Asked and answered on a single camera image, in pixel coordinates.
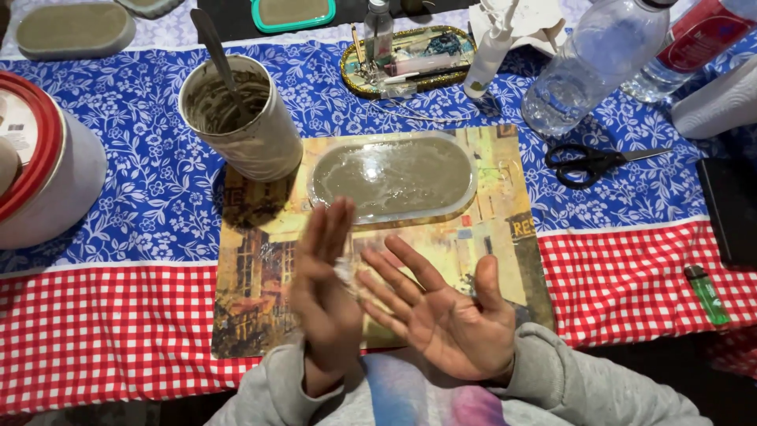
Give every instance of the barcode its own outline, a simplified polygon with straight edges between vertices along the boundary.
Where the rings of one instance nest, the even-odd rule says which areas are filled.
[[[673,31],[672,30],[668,31],[665,34],[665,40],[662,41],[662,46],[660,47],[660,51],[662,52],[663,50],[665,50],[665,48],[673,44],[674,41],[675,41],[675,38],[673,37]]]

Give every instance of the gray sleeve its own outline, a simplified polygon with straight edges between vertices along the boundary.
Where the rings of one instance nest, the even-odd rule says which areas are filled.
[[[344,386],[314,399],[302,390],[304,342],[271,351],[246,372],[239,390],[213,415],[208,426],[299,426],[310,423],[313,413]]]
[[[552,331],[523,324],[507,389],[491,389],[587,426],[712,426],[683,395],[607,359],[574,351]]]

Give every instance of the red lid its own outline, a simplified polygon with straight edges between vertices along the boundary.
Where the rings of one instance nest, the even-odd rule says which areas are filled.
[[[0,90],[21,98],[37,122],[37,145],[21,176],[0,196],[0,222],[12,216],[37,194],[58,163],[63,141],[61,118],[52,99],[29,80],[0,71]]]

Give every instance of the black scissors handle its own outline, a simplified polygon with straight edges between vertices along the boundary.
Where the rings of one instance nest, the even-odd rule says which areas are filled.
[[[553,160],[553,155],[561,151],[578,151],[584,156],[572,160]],[[567,143],[550,148],[544,162],[547,167],[555,169],[560,183],[572,190],[584,190],[594,185],[609,169],[623,165],[626,161],[620,152],[604,152],[577,143]],[[573,171],[584,171],[589,178],[586,180],[568,179],[565,174]]]

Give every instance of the metal spoon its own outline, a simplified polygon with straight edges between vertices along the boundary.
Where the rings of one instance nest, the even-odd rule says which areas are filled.
[[[216,32],[216,26],[213,25],[213,21],[210,20],[210,16],[202,9],[192,9],[189,12],[189,16],[192,17],[192,22],[195,23],[198,33],[202,35],[203,43],[210,53],[210,59],[216,65],[218,74],[223,79],[226,88],[232,95],[232,99],[239,109],[239,119],[237,120],[237,128],[241,128],[245,124],[255,119],[255,116],[250,113],[245,103],[241,100],[239,91],[237,90],[236,83],[234,82],[234,74],[232,74],[232,68],[229,66],[229,60],[226,59],[226,53],[223,52],[221,46],[221,39]]]

